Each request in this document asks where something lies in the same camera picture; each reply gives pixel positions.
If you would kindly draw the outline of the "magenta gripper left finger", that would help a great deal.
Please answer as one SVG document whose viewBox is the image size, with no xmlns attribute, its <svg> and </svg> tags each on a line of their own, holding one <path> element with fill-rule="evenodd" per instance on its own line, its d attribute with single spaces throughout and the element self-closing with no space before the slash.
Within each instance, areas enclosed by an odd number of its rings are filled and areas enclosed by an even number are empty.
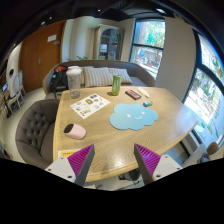
<svg viewBox="0 0 224 224">
<path fill-rule="evenodd" d="M 89 145 L 67 158 L 58 157 L 46 171 L 83 187 L 94 155 L 94 145 Z"/>
</svg>

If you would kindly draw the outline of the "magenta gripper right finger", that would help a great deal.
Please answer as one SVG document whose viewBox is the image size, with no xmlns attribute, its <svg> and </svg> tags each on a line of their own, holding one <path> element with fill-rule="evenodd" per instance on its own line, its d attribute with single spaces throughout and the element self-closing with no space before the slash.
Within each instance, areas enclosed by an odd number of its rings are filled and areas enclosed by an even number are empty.
<svg viewBox="0 0 224 224">
<path fill-rule="evenodd" d="M 134 145 L 134 155 L 145 185 L 182 169 L 169 155 L 158 155 L 139 144 Z"/>
</svg>

